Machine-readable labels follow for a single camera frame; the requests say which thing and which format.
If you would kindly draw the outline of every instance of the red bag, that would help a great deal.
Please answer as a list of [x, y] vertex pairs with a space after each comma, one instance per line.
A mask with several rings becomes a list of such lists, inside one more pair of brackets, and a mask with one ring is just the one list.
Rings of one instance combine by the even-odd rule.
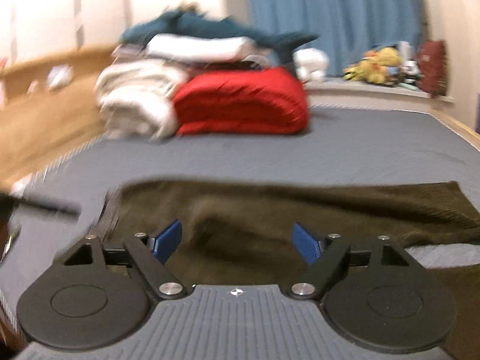
[[179, 135], [293, 134], [309, 120], [302, 84], [282, 67], [201, 74], [172, 100]]
[[427, 40], [417, 56], [418, 67], [423, 77], [418, 87], [432, 97], [446, 93], [446, 48], [443, 40]]

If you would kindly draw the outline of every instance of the white crosshair logo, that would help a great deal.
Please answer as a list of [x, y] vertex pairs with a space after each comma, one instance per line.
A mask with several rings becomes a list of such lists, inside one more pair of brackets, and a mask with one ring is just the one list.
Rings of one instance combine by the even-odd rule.
[[231, 293], [234, 297], [238, 298], [240, 295], [243, 295], [243, 294], [245, 293], [245, 291], [242, 290], [242, 289], [240, 289], [240, 288], [235, 288], [235, 289], [231, 290], [230, 293]]

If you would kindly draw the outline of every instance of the curtain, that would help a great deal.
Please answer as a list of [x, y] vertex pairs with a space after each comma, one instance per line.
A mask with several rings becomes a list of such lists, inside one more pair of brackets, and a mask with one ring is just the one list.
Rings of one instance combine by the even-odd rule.
[[252, 25], [270, 33], [306, 31], [330, 58], [328, 74], [358, 62], [365, 51], [422, 41], [422, 0], [249, 0]]

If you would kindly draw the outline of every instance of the red blanket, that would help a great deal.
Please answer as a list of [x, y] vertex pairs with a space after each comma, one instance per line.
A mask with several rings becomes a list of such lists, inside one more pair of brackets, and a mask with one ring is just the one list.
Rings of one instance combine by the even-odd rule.
[[195, 77], [174, 97], [178, 134], [292, 134], [308, 125], [302, 84], [284, 68], [216, 71]]

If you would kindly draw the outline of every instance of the bed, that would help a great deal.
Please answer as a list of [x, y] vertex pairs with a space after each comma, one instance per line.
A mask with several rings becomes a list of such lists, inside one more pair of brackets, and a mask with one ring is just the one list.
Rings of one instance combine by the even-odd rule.
[[[15, 248], [0, 269], [3, 305], [14, 318], [22, 292], [60, 250], [95, 221], [106, 193], [135, 180], [198, 179], [285, 182], [307, 186], [415, 184], [456, 180], [480, 209], [479, 151], [428, 114], [313, 107], [310, 128], [297, 136], [184, 136], [164, 143], [97, 138], [36, 174], [27, 185], [82, 206], [76, 224], [19, 210]], [[448, 249], [448, 259], [442, 258]], [[480, 263], [476, 246], [416, 248], [426, 266]]]

